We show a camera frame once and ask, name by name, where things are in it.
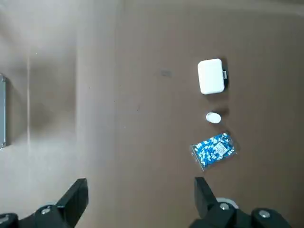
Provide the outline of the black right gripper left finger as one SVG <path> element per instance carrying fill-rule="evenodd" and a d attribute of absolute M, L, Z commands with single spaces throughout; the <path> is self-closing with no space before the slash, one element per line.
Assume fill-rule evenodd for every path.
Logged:
<path fill-rule="evenodd" d="M 74 228 L 89 201 L 86 178 L 77 179 L 54 205 L 45 205 L 26 218 L 16 213 L 0 215 L 2 228 Z"/>

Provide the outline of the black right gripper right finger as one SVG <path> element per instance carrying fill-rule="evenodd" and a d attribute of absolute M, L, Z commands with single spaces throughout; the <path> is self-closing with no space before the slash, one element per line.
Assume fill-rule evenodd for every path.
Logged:
<path fill-rule="evenodd" d="M 203 177 L 194 179 L 194 201 L 199 219 L 191 228 L 290 228 L 291 225 L 277 211 L 256 208 L 250 214 L 230 202 L 219 202 Z"/>

